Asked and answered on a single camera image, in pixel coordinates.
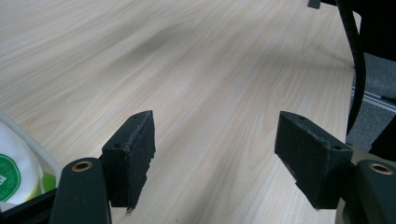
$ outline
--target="light wood surface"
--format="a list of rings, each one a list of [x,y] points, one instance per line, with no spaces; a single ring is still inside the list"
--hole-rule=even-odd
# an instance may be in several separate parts
[[[147,184],[114,223],[334,223],[274,154],[280,110],[345,140],[347,38],[336,7],[306,5],[0,1],[0,109],[62,167],[153,110]]]

